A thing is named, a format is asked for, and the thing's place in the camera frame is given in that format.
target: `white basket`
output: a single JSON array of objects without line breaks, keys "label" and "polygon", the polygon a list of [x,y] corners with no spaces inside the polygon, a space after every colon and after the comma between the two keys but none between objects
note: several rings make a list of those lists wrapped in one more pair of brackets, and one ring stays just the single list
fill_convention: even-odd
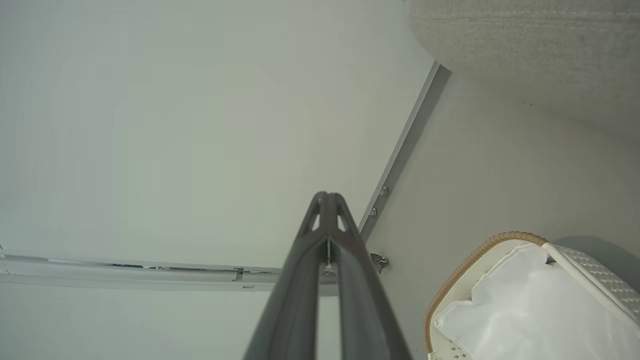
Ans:
[{"label": "white basket", "polygon": [[433,319],[449,304],[470,300],[471,289],[495,264],[513,249],[528,243],[543,247],[557,265],[640,338],[640,294],[616,274],[587,254],[555,246],[529,233],[502,233],[489,239],[474,251],[442,286],[427,311],[425,331],[430,359],[461,360],[469,356],[447,339],[434,326]]}]

